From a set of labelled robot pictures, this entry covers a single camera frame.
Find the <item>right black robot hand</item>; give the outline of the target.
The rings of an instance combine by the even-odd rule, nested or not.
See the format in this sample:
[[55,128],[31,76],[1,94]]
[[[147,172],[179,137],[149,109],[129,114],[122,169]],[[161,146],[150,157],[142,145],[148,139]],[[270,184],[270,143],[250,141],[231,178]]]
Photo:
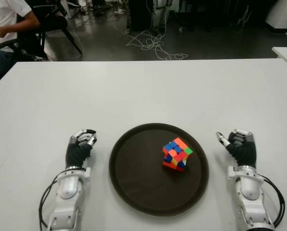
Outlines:
[[253,133],[236,128],[228,138],[220,132],[216,132],[216,136],[238,166],[256,167],[257,152]]

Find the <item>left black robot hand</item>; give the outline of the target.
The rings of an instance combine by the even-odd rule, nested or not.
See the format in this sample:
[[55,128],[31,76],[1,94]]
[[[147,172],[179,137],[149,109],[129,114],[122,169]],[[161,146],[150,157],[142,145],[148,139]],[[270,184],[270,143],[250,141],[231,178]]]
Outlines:
[[65,167],[82,168],[84,161],[90,157],[91,150],[97,142],[96,131],[81,129],[74,133],[67,146],[65,154]]

